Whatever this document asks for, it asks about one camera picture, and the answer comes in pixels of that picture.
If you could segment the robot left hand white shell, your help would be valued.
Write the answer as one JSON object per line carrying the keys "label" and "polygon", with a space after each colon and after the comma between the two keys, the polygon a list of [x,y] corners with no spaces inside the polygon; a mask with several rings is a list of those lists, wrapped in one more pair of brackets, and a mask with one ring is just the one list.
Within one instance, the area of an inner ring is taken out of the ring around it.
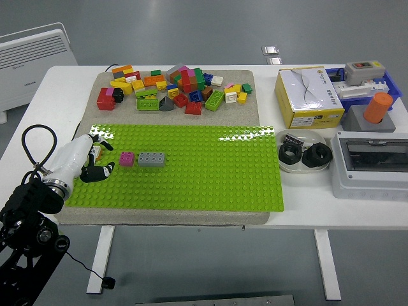
{"label": "robot left hand white shell", "polygon": [[43,177],[44,183],[62,182],[73,187],[75,178],[82,182],[91,183],[107,179],[113,172],[114,162],[106,166],[96,166],[94,143],[102,144],[107,150],[113,147],[99,135],[85,134],[75,138],[57,152],[51,166],[50,173]]}

